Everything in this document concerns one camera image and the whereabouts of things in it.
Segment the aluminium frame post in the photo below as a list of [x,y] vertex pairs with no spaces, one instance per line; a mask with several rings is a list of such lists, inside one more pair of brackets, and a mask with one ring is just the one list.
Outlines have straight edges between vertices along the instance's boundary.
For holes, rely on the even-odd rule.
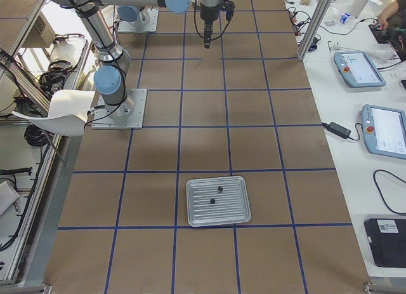
[[304,38],[299,45],[297,54],[297,59],[299,61],[303,61],[305,59],[305,56],[313,42],[313,38],[315,37],[315,34],[322,23],[323,17],[327,13],[331,1],[332,0],[319,0],[315,11],[313,12],[310,24],[305,32]]

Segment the blue teach pendant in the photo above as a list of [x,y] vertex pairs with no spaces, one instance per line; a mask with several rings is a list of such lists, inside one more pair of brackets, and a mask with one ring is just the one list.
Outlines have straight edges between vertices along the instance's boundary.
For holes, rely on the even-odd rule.
[[370,153],[405,159],[405,112],[364,105],[361,110],[363,140]]
[[352,88],[386,85],[374,62],[364,51],[335,52],[334,63],[346,84]]

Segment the black box with label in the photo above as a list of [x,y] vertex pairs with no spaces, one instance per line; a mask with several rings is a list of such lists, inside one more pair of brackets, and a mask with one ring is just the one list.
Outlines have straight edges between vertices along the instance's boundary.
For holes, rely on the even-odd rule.
[[364,222],[374,264],[405,268],[405,219],[370,218]]

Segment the white plastic chair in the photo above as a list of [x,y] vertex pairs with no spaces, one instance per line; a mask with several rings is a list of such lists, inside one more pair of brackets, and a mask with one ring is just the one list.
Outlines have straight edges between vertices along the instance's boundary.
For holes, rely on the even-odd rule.
[[15,111],[12,114],[51,133],[82,136],[94,96],[95,91],[59,90],[51,98],[47,117],[30,117]]

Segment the person at desk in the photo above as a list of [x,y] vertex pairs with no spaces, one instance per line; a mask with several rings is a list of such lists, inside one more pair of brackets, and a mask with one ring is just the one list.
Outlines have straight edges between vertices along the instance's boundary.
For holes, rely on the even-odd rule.
[[377,20],[386,30],[388,41],[400,60],[405,61],[405,0],[390,3]]

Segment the ribbed metal tray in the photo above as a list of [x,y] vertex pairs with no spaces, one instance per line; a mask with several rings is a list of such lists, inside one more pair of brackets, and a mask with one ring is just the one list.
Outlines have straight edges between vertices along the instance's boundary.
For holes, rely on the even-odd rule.
[[250,221],[251,209],[246,181],[242,176],[189,180],[187,219],[192,227],[240,224]]

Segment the lower blue teach pendant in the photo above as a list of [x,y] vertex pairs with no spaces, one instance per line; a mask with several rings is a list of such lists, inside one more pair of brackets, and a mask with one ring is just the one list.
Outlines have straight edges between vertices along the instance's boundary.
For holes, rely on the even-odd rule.
[[370,153],[405,159],[405,112],[364,105],[361,110],[363,140]]

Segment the black power adapter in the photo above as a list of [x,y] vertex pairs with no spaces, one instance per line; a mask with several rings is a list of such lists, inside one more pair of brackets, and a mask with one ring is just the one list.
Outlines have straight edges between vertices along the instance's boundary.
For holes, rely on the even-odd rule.
[[351,134],[351,130],[334,122],[328,124],[327,130],[343,139],[349,138]]

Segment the upper blue teach pendant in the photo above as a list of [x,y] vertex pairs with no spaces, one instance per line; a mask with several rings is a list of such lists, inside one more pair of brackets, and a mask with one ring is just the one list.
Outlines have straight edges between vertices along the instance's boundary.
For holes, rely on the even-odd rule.
[[334,63],[346,84],[352,88],[386,85],[374,62],[364,51],[335,52]]

